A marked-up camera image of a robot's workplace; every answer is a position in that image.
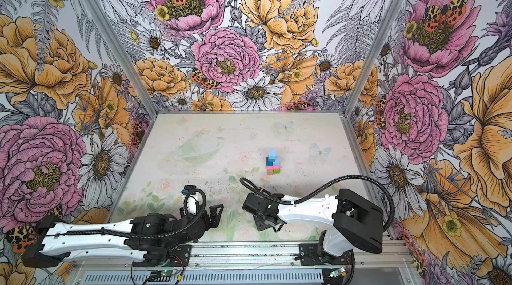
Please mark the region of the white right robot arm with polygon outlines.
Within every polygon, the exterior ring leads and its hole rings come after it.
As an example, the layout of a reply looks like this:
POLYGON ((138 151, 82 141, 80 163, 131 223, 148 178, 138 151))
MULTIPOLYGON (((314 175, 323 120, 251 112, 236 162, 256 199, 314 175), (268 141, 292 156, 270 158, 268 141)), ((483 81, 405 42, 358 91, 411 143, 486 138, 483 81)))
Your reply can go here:
POLYGON ((257 230, 278 232, 286 224, 310 223, 325 227, 316 245, 301 245, 302 265, 349 264, 349 253, 358 249, 371 254, 383 251, 383 210, 349 189, 336 196, 299 198, 284 194, 248 194, 242 210, 254 218, 257 230))

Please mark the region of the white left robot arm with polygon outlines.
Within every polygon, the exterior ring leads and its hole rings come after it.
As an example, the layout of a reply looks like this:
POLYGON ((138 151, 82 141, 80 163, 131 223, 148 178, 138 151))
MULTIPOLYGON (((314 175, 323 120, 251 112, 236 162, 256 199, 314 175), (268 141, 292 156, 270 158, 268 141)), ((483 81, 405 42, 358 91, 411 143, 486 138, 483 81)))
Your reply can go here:
POLYGON ((21 256, 25 266, 50 268, 88 259, 129 260, 135 267, 188 265, 191 244, 217 228, 223 205, 210 206, 199 218, 151 213, 109 224, 68 224, 56 216, 36 226, 35 242, 21 256))

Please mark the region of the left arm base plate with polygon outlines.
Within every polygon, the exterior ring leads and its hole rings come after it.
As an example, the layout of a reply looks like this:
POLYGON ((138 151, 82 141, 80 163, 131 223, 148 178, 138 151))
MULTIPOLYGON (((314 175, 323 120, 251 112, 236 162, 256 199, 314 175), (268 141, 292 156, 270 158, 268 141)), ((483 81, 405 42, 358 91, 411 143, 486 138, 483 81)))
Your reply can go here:
POLYGON ((133 262, 132 266, 142 267, 187 267, 191 256, 191 245, 172 246, 171 248, 150 246, 144 251, 143 261, 133 262))

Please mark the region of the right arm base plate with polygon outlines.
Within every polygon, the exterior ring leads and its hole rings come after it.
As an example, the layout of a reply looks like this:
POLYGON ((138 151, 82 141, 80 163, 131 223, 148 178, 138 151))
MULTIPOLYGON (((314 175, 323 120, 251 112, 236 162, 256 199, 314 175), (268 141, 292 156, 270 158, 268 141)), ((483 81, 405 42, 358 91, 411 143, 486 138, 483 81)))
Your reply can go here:
POLYGON ((339 257, 325 252, 318 244, 299 244, 299 255, 294 258, 301 266, 349 266, 353 265, 352 251, 347 251, 339 257))

